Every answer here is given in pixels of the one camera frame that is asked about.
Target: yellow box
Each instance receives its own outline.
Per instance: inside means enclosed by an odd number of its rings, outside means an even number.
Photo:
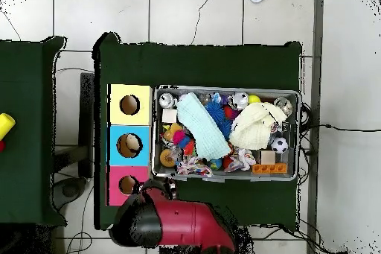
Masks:
[[[0,114],[0,140],[12,129],[16,124],[15,120],[4,112]]]
[[[152,90],[149,86],[112,84],[110,93],[110,123],[125,126],[150,126],[151,100]],[[129,110],[131,107],[128,106],[129,104],[126,104],[131,102],[138,104],[136,112]]]

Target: pink box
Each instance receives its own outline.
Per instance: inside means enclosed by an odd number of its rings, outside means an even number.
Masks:
[[[109,173],[109,205],[121,206],[129,197],[119,189],[119,181],[122,177],[131,175],[139,182],[146,182],[148,180],[148,171],[147,166],[111,166]]]

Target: yellow ball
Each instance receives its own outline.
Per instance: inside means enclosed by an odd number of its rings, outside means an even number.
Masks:
[[[259,97],[254,94],[249,95],[249,104],[251,103],[260,103]]]

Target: soccer ball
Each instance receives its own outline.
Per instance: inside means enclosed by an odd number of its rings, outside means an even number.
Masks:
[[[275,153],[283,153],[286,152],[289,148],[289,145],[287,144],[287,141],[285,138],[275,138],[274,141],[271,143],[271,149]]]

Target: mint green cloth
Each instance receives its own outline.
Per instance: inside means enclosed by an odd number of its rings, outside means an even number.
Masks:
[[[230,152],[228,143],[194,93],[188,93],[178,102],[177,118],[192,133],[196,142],[197,156],[209,161],[228,155]]]

